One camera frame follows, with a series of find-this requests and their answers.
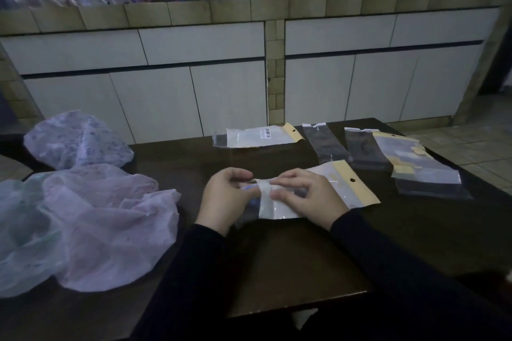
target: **hand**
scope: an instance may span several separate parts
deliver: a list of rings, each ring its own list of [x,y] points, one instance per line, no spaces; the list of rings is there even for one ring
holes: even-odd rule
[[[305,198],[298,197],[285,189],[273,190],[270,192],[270,197],[273,200],[284,202],[298,215],[306,217],[309,221],[327,230],[331,229],[332,223],[338,217],[349,211],[345,202],[323,175],[303,169],[293,169],[284,172],[270,183],[293,188],[306,188],[308,194]]]
[[[226,236],[229,228],[242,215],[247,202],[261,196],[258,186],[241,190],[233,178],[250,180],[249,170],[229,167],[210,178],[203,192],[196,224],[216,230]]]

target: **tiled floor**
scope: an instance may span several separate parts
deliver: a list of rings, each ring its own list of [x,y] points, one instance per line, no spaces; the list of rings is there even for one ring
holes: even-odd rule
[[[512,97],[480,96],[467,124],[407,134],[512,195]]]

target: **barcode label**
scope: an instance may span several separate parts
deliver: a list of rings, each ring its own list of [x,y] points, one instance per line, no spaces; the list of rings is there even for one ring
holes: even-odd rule
[[[270,129],[265,128],[259,132],[261,134],[262,139],[270,139]]]

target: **person's left hand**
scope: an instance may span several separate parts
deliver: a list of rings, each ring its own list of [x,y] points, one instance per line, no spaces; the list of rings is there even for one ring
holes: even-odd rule
[[[226,236],[229,228],[242,215],[247,203],[261,196],[257,185],[241,190],[239,183],[232,179],[248,181],[252,177],[249,170],[232,167],[212,176],[204,189],[201,209],[195,223]]]

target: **table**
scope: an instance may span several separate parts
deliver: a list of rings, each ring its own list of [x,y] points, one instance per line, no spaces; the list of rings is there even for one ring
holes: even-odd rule
[[[330,123],[345,144],[344,127],[397,133],[376,119]],[[104,293],[77,293],[50,279],[19,297],[0,299],[2,340],[110,340],[129,335],[144,311],[187,226],[195,221],[208,178],[227,166],[271,178],[318,165],[307,140],[258,149],[216,149],[202,137],[132,146],[133,168],[177,189],[178,241],[156,268],[136,282]],[[432,153],[453,168],[456,165]],[[461,170],[473,201],[398,195],[389,172],[355,170],[381,200],[363,215],[375,228],[441,272],[458,276],[512,266],[512,197]],[[314,307],[371,288],[327,232],[304,219],[259,220],[228,236],[225,296],[229,316]]]

